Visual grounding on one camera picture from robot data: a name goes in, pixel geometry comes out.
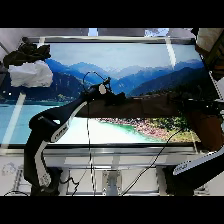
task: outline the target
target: dark green cloth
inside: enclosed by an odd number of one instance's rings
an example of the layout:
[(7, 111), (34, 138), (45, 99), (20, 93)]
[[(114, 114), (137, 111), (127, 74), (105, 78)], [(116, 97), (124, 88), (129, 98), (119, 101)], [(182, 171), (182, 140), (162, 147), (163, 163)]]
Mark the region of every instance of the dark green cloth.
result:
[(37, 48), (36, 44), (25, 43), (20, 45), (17, 51), (6, 55), (3, 63), (6, 68), (9, 68), (9, 65), (20, 66), (26, 62), (34, 63), (38, 60), (44, 61), (50, 57), (50, 45), (42, 45)]

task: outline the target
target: blue sky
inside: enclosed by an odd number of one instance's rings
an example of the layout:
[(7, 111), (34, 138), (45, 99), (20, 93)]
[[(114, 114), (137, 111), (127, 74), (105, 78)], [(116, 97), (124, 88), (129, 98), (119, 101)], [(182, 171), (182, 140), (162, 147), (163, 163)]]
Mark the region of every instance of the blue sky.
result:
[[(142, 43), (57, 43), (50, 44), (51, 58), (64, 64), (95, 64), (104, 70), (121, 70), (138, 65), (159, 67), (171, 65), (166, 44)], [(194, 45), (172, 45), (176, 63), (200, 57)]]

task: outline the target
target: display screen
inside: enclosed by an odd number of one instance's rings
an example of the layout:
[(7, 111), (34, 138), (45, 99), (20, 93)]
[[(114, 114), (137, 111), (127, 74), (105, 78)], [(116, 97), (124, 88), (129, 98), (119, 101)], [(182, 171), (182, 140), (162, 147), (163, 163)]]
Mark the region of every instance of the display screen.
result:
[[(111, 77), (115, 94), (126, 97), (159, 96), (185, 91), (191, 96), (217, 99), (215, 87), (194, 45), (144, 43), (50, 43), (51, 58), (45, 60), (53, 72), (50, 87), (12, 87), (7, 75), (0, 86), (0, 142), (14, 125), (10, 144), (25, 144), (31, 130), (29, 120), (37, 113), (77, 99), (83, 91), (83, 77), (97, 72)], [(85, 78), (85, 87), (101, 83), (92, 73)], [(16, 124), (10, 122), (19, 96), (25, 99)], [(86, 118), (74, 118), (59, 144), (88, 144)], [(200, 141), (189, 132), (183, 116), (161, 118), (96, 118), (89, 119), (91, 144), (164, 143), (181, 127), (183, 132), (171, 142)]]

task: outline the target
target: turquoise water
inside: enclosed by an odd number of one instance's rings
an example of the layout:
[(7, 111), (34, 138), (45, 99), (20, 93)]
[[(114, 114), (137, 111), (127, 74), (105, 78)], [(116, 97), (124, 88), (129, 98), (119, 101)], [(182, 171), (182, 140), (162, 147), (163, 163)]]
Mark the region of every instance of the turquoise water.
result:
[[(14, 105), (0, 106), (0, 142), (3, 142), (9, 121), (11, 119)], [(10, 144), (25, 144), (31, 130), (29, 129), (29, 120), (37, 113), (52, 108), (50, 106), (24, 105), (21, 109), (19, 119), (13, 131)], [(57, 142), (57, 144), (88, 144), (87, 119), (74, 118), (69, 130)], [(160, 139), (145, 136), (134, 130), (129, 125), (118, 125), (89, 119), (89, 132), (91, 144), (104, 143), (153, 143), (163, 142)]]

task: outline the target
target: crumpled white cloth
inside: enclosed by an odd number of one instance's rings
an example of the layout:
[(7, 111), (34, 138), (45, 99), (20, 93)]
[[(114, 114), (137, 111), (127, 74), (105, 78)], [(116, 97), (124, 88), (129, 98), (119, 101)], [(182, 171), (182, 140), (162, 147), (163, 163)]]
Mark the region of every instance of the crumpled white cloth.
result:
[(44, 61), (23, 63), (21, 66), (9, 65), (8, 72), (14, 87), (49, 87), (53, 82), (53, 73)]

